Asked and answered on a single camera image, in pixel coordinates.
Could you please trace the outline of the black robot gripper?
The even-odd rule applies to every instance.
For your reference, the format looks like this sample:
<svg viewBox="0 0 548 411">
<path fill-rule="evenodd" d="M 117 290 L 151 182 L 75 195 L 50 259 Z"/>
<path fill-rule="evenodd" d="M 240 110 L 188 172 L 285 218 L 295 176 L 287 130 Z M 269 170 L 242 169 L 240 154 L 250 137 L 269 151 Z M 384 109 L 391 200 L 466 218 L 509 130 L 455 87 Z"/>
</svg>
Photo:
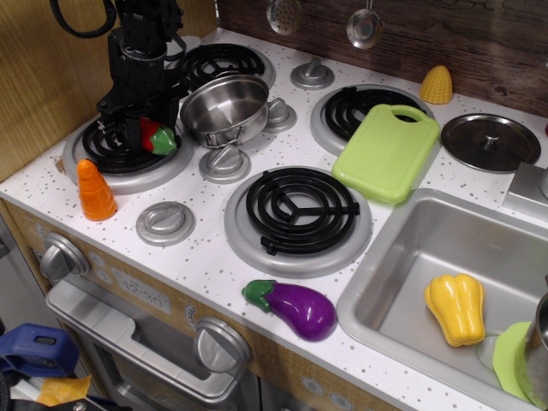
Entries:
<svg viewBox="0 0 548 411">
<path fill-rule="evenodd" d="M 111 90 L 97 109 L 104 128 L 115 128 L 116 154 L 137 156 L 141 145 L 141 117 L 174 130 L 179 102 L 186 92 L 182 77 L 164 63 L 167 44 L 181 43 L 183 11 L 175 1 L 115 1 L 120 26 L 108 35 Z"/>
</svg>

